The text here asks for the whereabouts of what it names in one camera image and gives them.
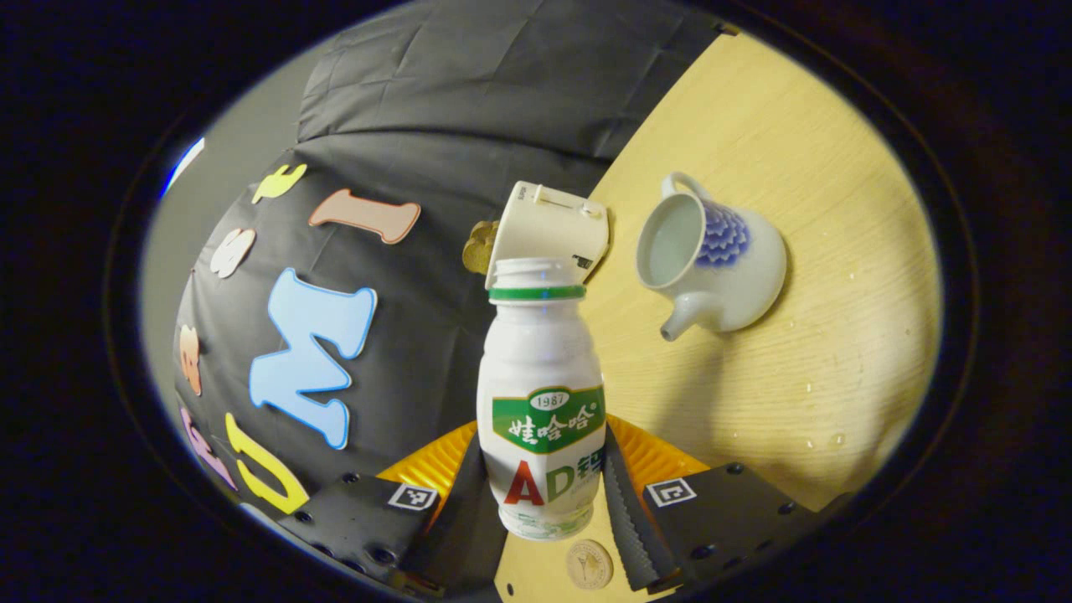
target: white bottle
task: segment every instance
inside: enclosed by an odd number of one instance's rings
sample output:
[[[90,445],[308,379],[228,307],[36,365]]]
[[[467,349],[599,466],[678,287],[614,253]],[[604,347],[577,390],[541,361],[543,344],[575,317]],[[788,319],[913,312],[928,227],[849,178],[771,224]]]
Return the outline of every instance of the white bottle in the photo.
[[[495,263],[497,306],[477,385],[477,430],[498,517],[510,532],[555,541],[584,529],[606,436],[602,373],[577,306],[568,258]]]

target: blue floral pattern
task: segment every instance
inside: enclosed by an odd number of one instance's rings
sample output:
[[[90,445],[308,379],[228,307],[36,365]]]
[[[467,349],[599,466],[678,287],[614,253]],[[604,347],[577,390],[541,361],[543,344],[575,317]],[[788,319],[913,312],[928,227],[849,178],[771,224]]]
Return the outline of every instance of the blue floral pattern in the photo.
[[[748,249],[748,227],[733,210],[710,201],[700,200],[700,203],[703,204],[704,232],[696,266],[732,266]]]

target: pitcher spout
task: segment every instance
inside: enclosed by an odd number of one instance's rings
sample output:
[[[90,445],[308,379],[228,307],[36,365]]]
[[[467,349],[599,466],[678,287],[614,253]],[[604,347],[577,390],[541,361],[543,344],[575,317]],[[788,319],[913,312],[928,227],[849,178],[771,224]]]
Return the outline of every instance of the pitcher spout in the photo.
[[[718,309],[718,300],[706,293],[685,293],[673,302],[673,313],[659,328],[662,339],[673,341],[681,337],[685,329],[709,318]]]

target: pitcher handle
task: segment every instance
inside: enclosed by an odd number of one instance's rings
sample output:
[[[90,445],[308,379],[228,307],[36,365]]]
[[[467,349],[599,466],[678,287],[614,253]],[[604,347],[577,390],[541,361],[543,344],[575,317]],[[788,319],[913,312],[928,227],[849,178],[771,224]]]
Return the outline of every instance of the pitcher handle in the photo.
[[[702,198],[703,201],[714,202],[711,193],[708,189],[703,188],[703,185],[698,182],[696,178],[689,176],[688,174],[682,172],[671,172],[666,178],[662,179],[662,198],[666,198],[678,192],[674,185],[684,185],[686,188],[693,191],[693,194]]]

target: yellow letter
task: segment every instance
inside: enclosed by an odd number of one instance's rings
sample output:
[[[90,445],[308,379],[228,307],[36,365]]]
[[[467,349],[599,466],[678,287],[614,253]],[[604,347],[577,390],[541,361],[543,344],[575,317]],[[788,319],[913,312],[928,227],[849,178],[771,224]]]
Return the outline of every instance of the yellow letter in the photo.
[[[244,431],[239,429],[233,414],[228,412],[224,415],[223,422],[227,427],[227,440],[230,442],[230,447],[235,448],[236,453],[244,452],[250,458],[259,462],[286,489],[286,495],[281,495],[271,489],[268,487],[268,484],[265,484],[251,473],[241,459],[237,459],[238,472],[242,475],[242,480],[245,481],[245,485],[253,490],[253,494],[272,503],[273,506],[287,515],[294,513],[302,504],[306,504],[306,501],[309,500],[309,495],[306,494],[306,488],[301,487],[301,483],[294,476],[294,473],[291,473],[291,470],[280,459],[276,458],[264,446],[254,442],[253,438],[250,438]]]

